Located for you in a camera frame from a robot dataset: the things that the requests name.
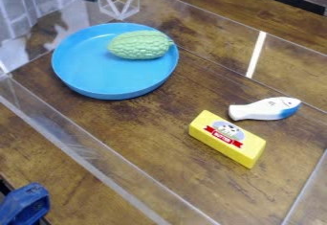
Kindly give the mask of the green bitter melon toy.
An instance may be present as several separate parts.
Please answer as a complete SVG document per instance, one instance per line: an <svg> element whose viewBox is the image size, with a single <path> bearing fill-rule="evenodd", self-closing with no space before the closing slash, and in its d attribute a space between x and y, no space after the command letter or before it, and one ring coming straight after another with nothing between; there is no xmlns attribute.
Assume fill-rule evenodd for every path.
<svg viewBox="0 0 327 225"><path fill-rule="evenodd" d="M108 43L109 52L125 59L161 57L173 41L158 31L134 31L116 35Z"/></svg>

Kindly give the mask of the white blue toy fish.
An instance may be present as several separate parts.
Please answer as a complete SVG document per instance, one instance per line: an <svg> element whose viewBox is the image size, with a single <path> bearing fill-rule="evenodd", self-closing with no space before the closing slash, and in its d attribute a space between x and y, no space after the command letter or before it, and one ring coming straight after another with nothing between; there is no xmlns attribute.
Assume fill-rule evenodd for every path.
<svg viewBox="0 0 327 225"><path fill-rule="evenodd" d="M233 121L240 120L280 120L298 110L301 101L289 97L274 97L249 104L232 104L228 106L228 116Z"/></svg>

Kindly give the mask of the blue round tray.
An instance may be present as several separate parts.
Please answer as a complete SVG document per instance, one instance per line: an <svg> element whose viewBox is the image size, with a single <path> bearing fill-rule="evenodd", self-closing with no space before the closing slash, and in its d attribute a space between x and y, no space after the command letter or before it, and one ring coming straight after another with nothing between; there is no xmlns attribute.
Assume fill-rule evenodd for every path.
<svg viewBox="0 0 327 225"><path fill-rule="evenodd" d="M118 34L154 31L134 23L106 23L70 34L57 45L50 67L57 78L82 96L100 100L125 100L156 90L178 62L174 43L161 57L124 59L106 45Z"/></svg>

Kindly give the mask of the white checkered cloth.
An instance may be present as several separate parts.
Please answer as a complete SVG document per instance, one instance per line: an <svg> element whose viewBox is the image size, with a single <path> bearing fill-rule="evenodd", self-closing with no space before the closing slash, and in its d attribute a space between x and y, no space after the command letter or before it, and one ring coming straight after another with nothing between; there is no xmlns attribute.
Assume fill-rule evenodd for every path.
<svg viewBox="0 0 327 225"><path fill-rule="evenodd" d="M93 7L80 0L0 0L0 43L26 35L38 19L56 11L61 11L65 21L85 26Z"/></svg>

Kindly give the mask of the yellow butter block toy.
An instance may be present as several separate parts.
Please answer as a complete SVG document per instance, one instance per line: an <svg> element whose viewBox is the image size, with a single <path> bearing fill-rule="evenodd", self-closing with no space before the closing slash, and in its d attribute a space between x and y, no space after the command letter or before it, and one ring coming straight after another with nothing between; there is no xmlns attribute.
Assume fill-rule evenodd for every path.
<svg viewBox="0 0 327 225"><path fill-rule="evenodd" d="M189 135L248 169L265 148L264 139L208 110L192 120Z"/></svg>

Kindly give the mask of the blue clamp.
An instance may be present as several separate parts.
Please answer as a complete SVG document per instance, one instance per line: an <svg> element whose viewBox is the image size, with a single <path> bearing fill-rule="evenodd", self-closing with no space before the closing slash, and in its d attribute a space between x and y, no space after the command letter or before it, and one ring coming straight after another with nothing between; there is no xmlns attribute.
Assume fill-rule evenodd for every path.
<svg viewBox="0 0 327 225"><path fill-rule="evenodd" d="M49 211L49 193L40 183L10 191L0 203L0 225L37 225Z"/></svg>

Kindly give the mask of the clear acrylic enclosure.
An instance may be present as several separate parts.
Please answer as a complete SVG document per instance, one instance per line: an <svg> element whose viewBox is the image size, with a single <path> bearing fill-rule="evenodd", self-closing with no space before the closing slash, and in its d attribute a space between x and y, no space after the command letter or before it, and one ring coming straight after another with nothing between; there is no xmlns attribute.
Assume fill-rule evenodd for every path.
<svg viewBox="0 0 327 225"><path fill-rule="evenodd" d="M49 225L327 225L327 17L272 0L116 0L174 40L150 94L98 101L54 76L54 44L105 22L76 2L41 19L28 62L0 71L0 181L50 197ZM245 168L188 133L201 111L289 96L293 116L244 121L265 141Z"/></svg>

